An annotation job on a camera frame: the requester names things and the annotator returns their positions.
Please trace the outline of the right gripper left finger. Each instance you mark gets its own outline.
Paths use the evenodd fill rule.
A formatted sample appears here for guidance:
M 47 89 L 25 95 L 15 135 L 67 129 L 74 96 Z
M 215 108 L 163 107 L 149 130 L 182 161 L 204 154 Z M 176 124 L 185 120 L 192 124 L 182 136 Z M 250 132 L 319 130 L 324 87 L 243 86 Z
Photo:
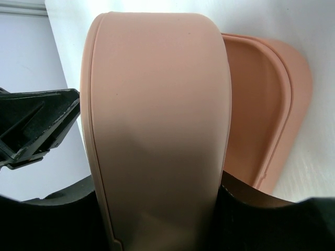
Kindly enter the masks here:
M 1 250 L 113 250 L 92 177 L 44 199 L 2 196 Z

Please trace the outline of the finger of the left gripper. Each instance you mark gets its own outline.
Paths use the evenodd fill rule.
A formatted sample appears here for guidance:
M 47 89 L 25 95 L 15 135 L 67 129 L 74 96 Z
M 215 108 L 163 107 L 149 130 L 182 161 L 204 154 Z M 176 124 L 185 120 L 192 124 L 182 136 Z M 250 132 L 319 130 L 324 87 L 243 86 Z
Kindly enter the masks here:
M 10 93 L 1 89 L 1 166 L 41 161 L 58 147 L 80 114 L 76 89 Z

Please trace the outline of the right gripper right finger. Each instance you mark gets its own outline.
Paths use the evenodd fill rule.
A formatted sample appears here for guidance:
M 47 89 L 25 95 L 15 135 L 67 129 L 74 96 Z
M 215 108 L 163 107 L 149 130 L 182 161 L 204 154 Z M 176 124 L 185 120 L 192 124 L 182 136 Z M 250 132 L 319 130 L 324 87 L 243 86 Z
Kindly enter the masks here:
M 206 249 L 334 250 L 334 198 L 293 203 L 224 173 Z

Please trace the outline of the pink lunch box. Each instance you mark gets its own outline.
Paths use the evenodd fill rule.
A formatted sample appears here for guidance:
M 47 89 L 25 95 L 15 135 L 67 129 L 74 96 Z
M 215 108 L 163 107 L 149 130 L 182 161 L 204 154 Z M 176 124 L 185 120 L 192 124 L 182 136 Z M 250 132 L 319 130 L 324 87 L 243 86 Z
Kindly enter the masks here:
M 92 120 L 122 250 L 202 250 L 231 119 L 225 43 L 207 17 L 104 13 Z
M 283 63 L 290 84 L 288 115 L 276 144 L 274 154 L 260 180 L 258 189 L 271 194 L 288 159 L 312 97 L 312 74 L 307 60 L 291 45 L 275 40 L 260 39 Z

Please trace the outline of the pink box lid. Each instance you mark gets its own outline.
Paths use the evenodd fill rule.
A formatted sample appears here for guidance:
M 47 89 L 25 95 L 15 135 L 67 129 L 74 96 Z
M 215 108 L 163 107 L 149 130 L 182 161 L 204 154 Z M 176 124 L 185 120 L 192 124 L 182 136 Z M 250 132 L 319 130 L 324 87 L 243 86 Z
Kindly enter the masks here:
M 122 243 L 114 237 L 113 226 L 111 223 L 108 203 L 106 199 L 106 192 L 97 156 L 94 131 L 93 131 L 93 120 L 92 120 L 91 78 L 92 78 L 93 55 L 94 55 L 97 33 L 99 31 L 100 24 L 104 19 L 104 17 L 105 14 L 102 13 L 93 20 L 85 40 L 83 56 L 82 56 L 81 78 L 80 78 L 81 125 L 82 125 L 84 146 L 87 153 L 87 159 L 90 165 L 90 170 L 95 186 L 99 209 L 102 215 L 104 228 L 106 230 L 109 249 L 122 250 Z
M 258 188 L 289 110 L 285 66 L 263 42 L 224 34 L 232 84 L 225 171 Z

